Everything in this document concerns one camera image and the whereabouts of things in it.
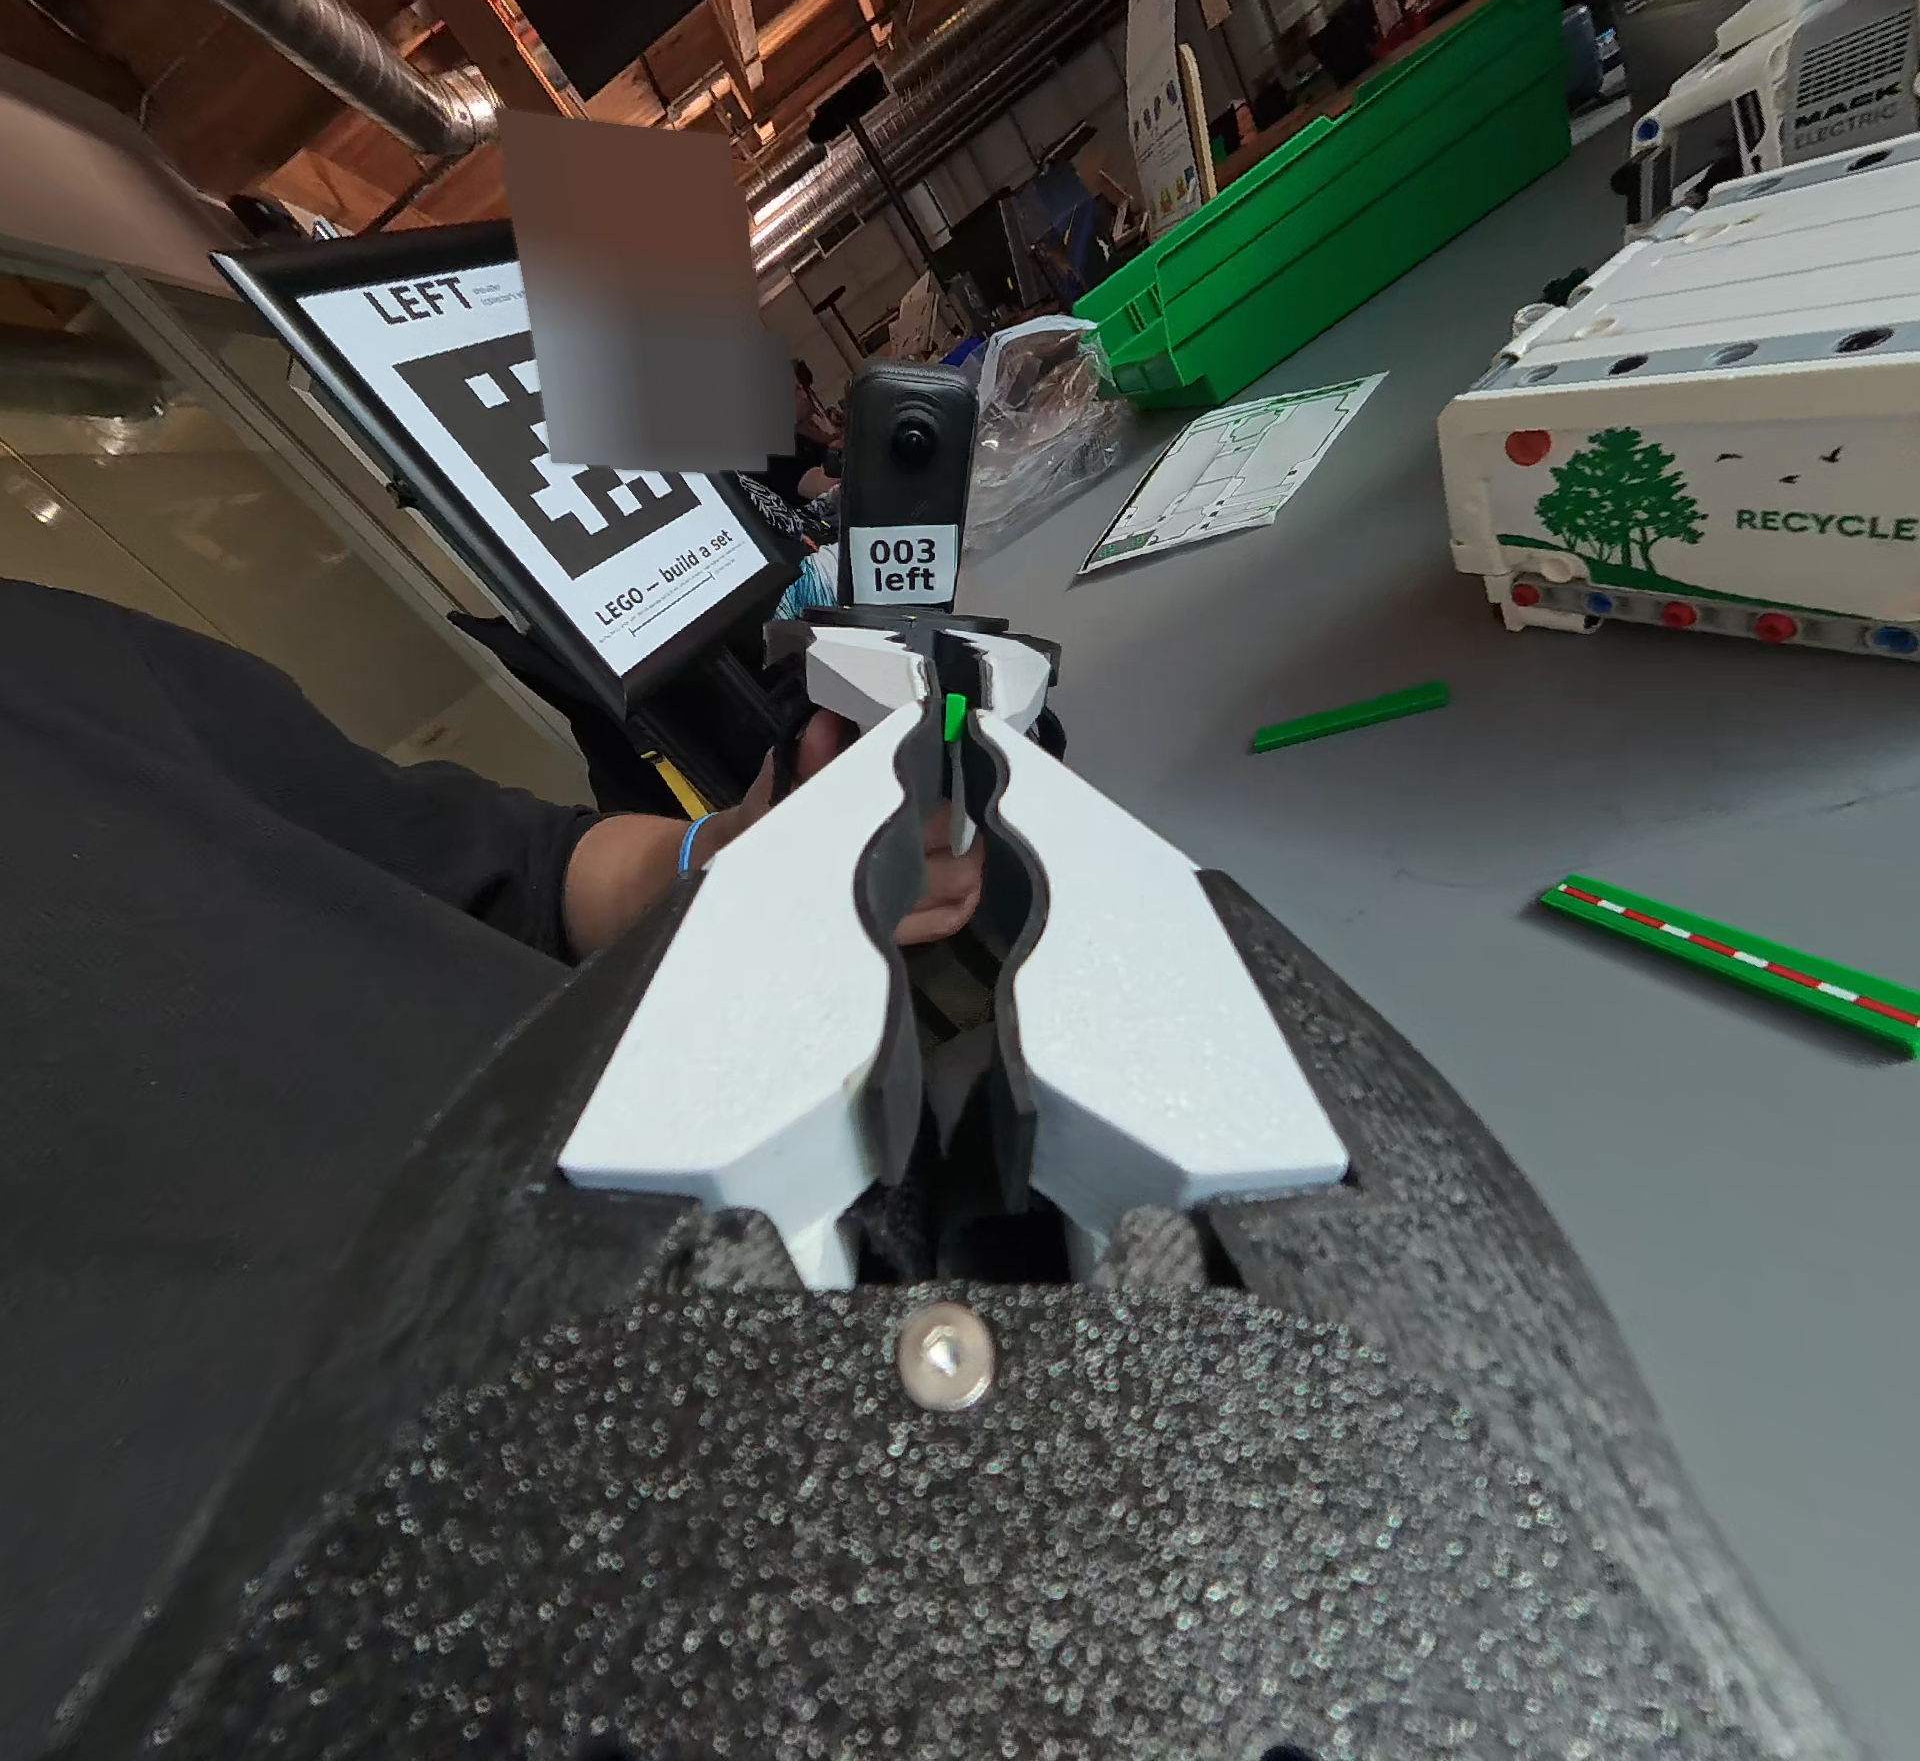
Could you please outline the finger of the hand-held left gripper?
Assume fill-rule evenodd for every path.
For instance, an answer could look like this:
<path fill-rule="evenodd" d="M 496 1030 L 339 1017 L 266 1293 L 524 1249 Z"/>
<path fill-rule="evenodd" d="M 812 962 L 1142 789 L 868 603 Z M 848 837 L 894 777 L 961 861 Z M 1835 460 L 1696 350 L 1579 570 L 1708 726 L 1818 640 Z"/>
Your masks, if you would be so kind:
<path fill-rule="evenodd" d="M 954 638 L 954 693 L 968 696 L 968 716 L 988 713 L 1015 734 L 1031 734 L 1056 677 L 1054 654 L 1012 634 Z"/>
<path fill-rule="evenodd" d="M 934 740 L 946 743 L 946 693 L 925 648 L 896 634 L 815 634 L 806 647 L 812 706 L 852 720 L 861 733 L 894 713 L 924 716 L 931 704 Z"/>

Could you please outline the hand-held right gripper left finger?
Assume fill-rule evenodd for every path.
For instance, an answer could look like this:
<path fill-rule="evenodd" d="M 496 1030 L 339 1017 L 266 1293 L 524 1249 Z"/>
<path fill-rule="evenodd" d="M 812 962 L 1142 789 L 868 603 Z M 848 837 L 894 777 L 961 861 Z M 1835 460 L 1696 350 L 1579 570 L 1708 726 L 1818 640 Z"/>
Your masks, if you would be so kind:
<path fill-rule="evenodd" d="M 899 1177 L 919 1124 L 896 931 L 942 770 L 929 696 L 709 861 L 559 1153 L 574 1186 L 759 1212 L 806 1286 L 854 1286 L 839 1217 Z"/>

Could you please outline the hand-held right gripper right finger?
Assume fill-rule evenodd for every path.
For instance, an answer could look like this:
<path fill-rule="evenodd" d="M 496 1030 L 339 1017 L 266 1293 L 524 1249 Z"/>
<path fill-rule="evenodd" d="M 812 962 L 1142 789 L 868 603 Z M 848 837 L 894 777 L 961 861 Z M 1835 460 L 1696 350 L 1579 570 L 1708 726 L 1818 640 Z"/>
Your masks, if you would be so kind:
<path fill-rule="evenodd" d="M 1352 1154 L 1206 876 L 985 706 L 962 789 L 999 957 L 996 1176 L 1008 1207 L 1059 1212 L 1071 1279 L 1132 1209 L 1341 1186 Z"/>

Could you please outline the white lego garbage container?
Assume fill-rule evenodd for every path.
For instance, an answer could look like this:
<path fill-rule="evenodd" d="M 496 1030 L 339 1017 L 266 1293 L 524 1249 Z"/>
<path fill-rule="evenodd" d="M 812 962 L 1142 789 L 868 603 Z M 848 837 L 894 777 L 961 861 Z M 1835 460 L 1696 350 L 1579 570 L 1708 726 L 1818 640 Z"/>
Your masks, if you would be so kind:
<path fill-rule="evenodd" d="M 1438 420 L 1511 631 L 1646 623 L 1916 661 L 1916 137 L 1716 187 Z"/>

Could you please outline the person's left forearm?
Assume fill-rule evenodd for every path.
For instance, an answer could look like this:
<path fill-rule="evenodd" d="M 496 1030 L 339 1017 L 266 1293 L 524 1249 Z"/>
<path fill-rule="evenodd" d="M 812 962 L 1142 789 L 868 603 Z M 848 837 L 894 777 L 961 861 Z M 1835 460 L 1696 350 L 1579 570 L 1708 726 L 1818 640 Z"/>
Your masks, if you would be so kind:
<path fill-rule="evenodd" d="M 726 813 L 728 827 L 712 830 L 712 857 L 754 819 L 748 806 Z M 676 879 L 685 827 L 664 816 L 606 816 L 578 840 L 564 876 L 564 931 L 574 962 L 616 944 L 676 880 L 692 879 Z"/>

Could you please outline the lego sticker sheet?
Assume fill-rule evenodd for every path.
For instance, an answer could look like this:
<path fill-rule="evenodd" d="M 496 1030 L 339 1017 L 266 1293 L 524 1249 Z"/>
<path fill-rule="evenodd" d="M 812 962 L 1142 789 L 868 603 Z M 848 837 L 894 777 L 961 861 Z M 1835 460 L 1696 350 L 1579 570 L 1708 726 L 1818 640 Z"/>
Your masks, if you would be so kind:
<path fill-rule="evenodd" d="M 1078 577 L 1271 526 L 1384 371 L 1202 413 L 1145 466 Z"/>

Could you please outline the green lego beam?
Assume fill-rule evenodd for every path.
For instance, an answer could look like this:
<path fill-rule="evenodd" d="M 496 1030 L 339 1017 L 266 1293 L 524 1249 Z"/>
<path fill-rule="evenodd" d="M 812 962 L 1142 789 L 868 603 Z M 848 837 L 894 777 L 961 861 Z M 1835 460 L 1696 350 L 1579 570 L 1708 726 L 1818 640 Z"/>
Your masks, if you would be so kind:
<path fill-rule="evenodd" d="M 1261 726 L 1248 749 L 1255 754 L 1265 754 L 1289 747 L 1306 747 L 1311 740 L 1329 740 L 1336 734 L 1395 723 L 1404 719 L 1439 713 L 1448 704 L 1452 704 L 1452 686 L 1446 680 L 1415 683 L 1408 688 L 1391 688 L 1372 696 L 1366 700 L 1341 704 L 1324 713 L 1309 713 L 1301 719 L 1286 719 L 1279 723 Z"/>

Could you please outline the green striped lego strip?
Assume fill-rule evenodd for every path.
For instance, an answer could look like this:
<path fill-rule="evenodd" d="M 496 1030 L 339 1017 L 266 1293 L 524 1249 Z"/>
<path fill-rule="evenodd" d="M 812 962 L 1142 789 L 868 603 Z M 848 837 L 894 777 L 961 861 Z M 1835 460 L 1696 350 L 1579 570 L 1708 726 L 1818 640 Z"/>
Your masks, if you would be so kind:
<path fill-rule="evenodd" d="M 1781 939 L 1716 923 L 1594 876 L 1569 876 L 1552 884 L 1538 899 L 1538 906 L 1592 930 L 1618 931 L 1648 952 L 1676 957 L 1724 980 L 1738 980 L 1752 993 L 1858 1030 L 1899 1054 L 1916 1059 L 1914 987 L 1791 949 Z"/>

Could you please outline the white lego truck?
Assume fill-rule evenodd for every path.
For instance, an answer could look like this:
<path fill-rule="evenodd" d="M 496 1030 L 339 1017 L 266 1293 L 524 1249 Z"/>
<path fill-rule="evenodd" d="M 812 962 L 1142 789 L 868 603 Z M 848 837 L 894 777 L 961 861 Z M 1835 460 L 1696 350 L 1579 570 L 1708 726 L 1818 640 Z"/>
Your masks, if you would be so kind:
<path fill-rule="evenodd" d="M 1712 188 L 1916 128 L 1916 0 L 1748 0 L 1638 117 L 1614 174 L 1624 238 Z"/>

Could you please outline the person's left hand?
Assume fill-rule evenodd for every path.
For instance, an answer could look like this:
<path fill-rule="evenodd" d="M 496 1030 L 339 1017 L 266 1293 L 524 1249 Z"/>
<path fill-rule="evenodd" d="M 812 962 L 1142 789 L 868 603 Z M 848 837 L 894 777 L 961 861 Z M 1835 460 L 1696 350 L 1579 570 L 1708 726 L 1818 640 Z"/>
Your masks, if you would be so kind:
<path fill-rule="evenodd" d="M 818 777 L 854 737 L 852 720 L 815 709 L 794 743 L 794 787 Z M 924 821 L 924 896 L 904 914 L 896 944 L 924 946 L 948 939 L 972 921 L 985 880 L 985 847 L 974 837 L 965 850 L 954 844 L 954 816 L 948 801 L 934 804 Z"/>

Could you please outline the clear plastic bag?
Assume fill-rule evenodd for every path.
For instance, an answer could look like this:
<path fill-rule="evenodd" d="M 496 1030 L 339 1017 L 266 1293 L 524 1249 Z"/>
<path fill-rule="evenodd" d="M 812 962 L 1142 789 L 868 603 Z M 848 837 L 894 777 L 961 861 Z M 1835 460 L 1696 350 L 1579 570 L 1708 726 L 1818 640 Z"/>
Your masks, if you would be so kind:
<path fill-rule="evenodd" d="M 1132 420 L 1096 325 L 1039 314 L 985 341 L 962 558 L 1008 550 L 1118 463 Z"/>

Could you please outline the black framed marker sign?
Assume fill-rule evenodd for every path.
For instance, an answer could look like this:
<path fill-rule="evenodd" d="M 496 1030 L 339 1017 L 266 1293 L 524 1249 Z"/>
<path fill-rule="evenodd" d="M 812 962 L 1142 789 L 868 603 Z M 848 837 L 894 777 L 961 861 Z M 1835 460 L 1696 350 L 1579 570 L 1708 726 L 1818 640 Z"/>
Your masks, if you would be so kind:
<path fill-rule="evenodd" d="M 614 719 L 798 577 L 728 476 L 552 458 L 509 221 L 211 263 L 444 547 Z"/>

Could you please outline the white poster stand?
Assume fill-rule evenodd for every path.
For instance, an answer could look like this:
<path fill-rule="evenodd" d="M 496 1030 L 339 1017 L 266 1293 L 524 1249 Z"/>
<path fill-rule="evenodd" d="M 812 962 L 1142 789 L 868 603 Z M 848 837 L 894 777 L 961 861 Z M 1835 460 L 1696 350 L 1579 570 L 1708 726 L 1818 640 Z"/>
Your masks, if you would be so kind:
<path fill-rule="evenodd" d="M 1125 115 L 1148 240 L 1214 195 L 1202 82 L 1176 11 L 1181 0 L 1125 0 Z"/>

